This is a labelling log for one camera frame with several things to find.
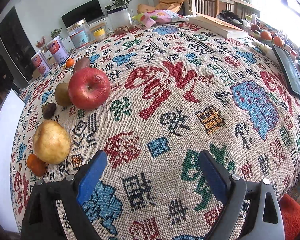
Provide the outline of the pink snack bag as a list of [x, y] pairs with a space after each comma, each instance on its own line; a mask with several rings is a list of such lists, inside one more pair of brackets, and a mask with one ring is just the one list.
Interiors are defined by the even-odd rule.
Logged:
[[189, 19], [170, 10], [154, 10], [133, 16], [133, 20], [138, 21], [146, 28], [150, 28], [155, 24], [187, 22]]

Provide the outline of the left pink purple can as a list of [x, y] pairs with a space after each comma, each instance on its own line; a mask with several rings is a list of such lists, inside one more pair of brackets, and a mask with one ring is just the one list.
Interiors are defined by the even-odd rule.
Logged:
[[51, 70], [51, 66], [41, 50], [37, 51], [33, 57], [31, 57], [31, 61], [42, 76], [46, 75]]

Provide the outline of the white tv cabinet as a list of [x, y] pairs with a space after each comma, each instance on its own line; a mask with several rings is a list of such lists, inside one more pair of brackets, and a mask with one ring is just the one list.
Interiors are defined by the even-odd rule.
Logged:
[[[108, 21], [108, 17], [88, 23], [88, 27], [91, 35], [93, 35], [95, 31], [101, 28], [104, 29], [106, 33], [112, 29], [111, 23]], [[72, 35], [66, 36], [65, 38], [59, 37], [61, 43], [68, 53], [76, 49], [75, 45], [78, 45], [80, 38], [82, 40], [80, 44], [83, 44], [83, 41], [88, 41], [88, 34], [83, 34], [83, 32], [84, 30], [79, 30], [79, 34], [73, 33]]]

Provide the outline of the orange red cushion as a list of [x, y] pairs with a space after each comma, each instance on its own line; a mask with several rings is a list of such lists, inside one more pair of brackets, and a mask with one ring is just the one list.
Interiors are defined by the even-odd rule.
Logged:
[[279, 201], [285, 239], [297, 239], [300, 234], [300, 204], [285, 194]]

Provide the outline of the right pink purple can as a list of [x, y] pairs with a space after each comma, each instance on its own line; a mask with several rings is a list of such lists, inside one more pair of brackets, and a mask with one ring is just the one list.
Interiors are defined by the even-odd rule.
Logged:
[[64, 64], [69, 58], [69, 54], [62, 44], [59, 36], [53, 38], [46, 46], [59, 65]]

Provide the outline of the dark glass cabinet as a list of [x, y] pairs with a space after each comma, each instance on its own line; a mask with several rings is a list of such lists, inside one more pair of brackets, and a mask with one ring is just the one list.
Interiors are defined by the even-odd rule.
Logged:
[[27, 82], [33, 78], [35, 67], [31, 57], [36, 53], [13, 7], [0, 23], [0, 38], [7, 53]]

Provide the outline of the rear small orange tangerine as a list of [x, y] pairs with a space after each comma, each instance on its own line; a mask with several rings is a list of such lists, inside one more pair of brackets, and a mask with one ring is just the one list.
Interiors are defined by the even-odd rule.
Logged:
[[66, 68], [70, 68], [72, 67], [74, 64], [76, 63], [76, 61], [73, 58], [68, 58], [66, 63], [65, 63], [65, 67]]

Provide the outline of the red apple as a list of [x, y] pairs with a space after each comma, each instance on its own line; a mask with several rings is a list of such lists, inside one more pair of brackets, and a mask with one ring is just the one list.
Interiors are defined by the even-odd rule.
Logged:
[[72, 75], [68, 94], [77, 108], [93, 110], [100, 107], [109, 97], [110, 81], [100, 69], [83, 68]]

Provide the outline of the yellow pear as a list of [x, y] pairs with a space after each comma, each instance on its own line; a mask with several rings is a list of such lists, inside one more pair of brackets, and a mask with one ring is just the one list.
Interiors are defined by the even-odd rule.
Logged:
[[63, 162], [71, 149], [70, 137], [65, 128], [54, 120], [45, 120], [35, 131], [33, 151], [45, 163]]

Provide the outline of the patterned woven tablecloth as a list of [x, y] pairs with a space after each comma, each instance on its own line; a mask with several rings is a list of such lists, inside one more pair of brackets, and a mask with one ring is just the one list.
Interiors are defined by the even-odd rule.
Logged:
[[300, 99], [251, 37], [187, 22], [145, 28], [73, 53], [105, 72], [111, 93], [93, 111], [58, 106], [71, 139], [44, 179], [75, 173], [98, 150], [107, 167], [84, 205], [102, 239], [200, 239], [221, 211], [198, 167], [208, 150], [281, 198], [300, 172]]

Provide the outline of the brown kiwi fruit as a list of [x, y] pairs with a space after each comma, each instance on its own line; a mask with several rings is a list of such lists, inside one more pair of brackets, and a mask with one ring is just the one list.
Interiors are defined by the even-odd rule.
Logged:
[[55, 100], [58, 105], [68, 107], [72, 105], [72, 102], [68, 93], [68, 83], [61, 82], [55, 88]]

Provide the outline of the black tablet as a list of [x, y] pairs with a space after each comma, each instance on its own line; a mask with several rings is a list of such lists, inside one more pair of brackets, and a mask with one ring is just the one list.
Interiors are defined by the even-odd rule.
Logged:
[[289, 91], [300, 98], [300, 76], [289, 53], [277, 45], [273, 45], [273, 52], [284, 73]]

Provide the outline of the orange lounge chair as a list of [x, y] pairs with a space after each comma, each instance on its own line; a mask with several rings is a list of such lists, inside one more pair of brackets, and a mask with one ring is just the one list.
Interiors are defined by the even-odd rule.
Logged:
[[150, 6], [146, 4], [139, 4], [137, 13], [150, 12], [155, 10], [170, 10], [172, 12], [179, 12], [185, 0], [158, 0], [159, 3], [156, 6]]

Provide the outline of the black television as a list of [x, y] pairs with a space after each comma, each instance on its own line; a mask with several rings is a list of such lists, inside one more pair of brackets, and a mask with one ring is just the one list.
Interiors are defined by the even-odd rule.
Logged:
[[85, 19], [87, 23], [99, 20], [104, 17], [98, 0], [91, 0], [63, 15], [62, 21], [66, 28], [72, 26], [80, 20]]

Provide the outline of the clear jar black lid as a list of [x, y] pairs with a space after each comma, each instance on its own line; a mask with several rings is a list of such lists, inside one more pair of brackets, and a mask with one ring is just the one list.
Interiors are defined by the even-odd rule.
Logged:
[[115, 30], [119, 27], [132, 25], [132, 18], [126, 5], [107, 11], [112, 28]]

